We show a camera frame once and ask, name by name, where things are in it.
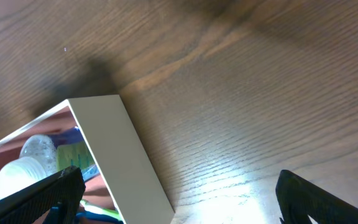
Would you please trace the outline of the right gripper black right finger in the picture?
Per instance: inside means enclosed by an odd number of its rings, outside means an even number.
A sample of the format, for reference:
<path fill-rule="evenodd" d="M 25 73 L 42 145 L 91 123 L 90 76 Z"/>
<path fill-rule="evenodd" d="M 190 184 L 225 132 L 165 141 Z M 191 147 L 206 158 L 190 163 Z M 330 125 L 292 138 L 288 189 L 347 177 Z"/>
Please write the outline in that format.
<path fill-rule="evenodd" d="M 289 170 L 280 171 L 275 193 L 281 223 L 358 224 L 358 208 Z"/>

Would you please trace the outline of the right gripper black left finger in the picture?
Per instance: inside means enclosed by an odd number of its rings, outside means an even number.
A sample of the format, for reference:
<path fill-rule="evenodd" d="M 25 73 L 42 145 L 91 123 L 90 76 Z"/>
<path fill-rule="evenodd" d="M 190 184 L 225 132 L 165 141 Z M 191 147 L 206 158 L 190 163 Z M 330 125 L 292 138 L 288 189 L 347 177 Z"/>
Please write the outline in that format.
<path fill-rule="evenodd" d="M 73 223 L 85 183 L 80 168 L 67 167 L 0 200 L 0 223 Z"/>

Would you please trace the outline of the clear bottle with blue liquid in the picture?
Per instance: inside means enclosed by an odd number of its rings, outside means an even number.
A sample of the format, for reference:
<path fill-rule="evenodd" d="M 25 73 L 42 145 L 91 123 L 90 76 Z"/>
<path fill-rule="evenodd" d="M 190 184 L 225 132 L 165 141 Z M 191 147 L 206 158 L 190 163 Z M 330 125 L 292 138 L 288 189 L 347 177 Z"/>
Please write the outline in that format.
<path fill-rule="evenodd" d="M 0 200 L 70 166 L 81 169 L 85 182 L 99 175 L 78 127 L 34 135 L 24 143 L 19 158 L 0 170 Z"/>

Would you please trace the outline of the green and white toothbrush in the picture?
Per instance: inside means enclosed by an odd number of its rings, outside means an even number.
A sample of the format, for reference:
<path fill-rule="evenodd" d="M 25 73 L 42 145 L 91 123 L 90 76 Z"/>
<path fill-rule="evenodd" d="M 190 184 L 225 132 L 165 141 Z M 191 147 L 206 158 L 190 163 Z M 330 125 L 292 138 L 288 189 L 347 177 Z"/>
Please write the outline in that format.
<path fill-rule="evenodd" d="M 89 201 L 87 201 L 85 199 L 80 200 L 80 205 L 87 212 L 98 214 L 98 215 L 106 215 L 106 216 L 109 216 L 111 218 L 115 218 L 116 220 L 119 220 L 119 221 L 122 220 L 121 215 L 116 210 L 110 210 L 110 209 L 107 209 L 107 208 L 101 208 L 101 207 L 99 207 L 97 205 L 94 205 L 94 204 L 90 203 Z"/>

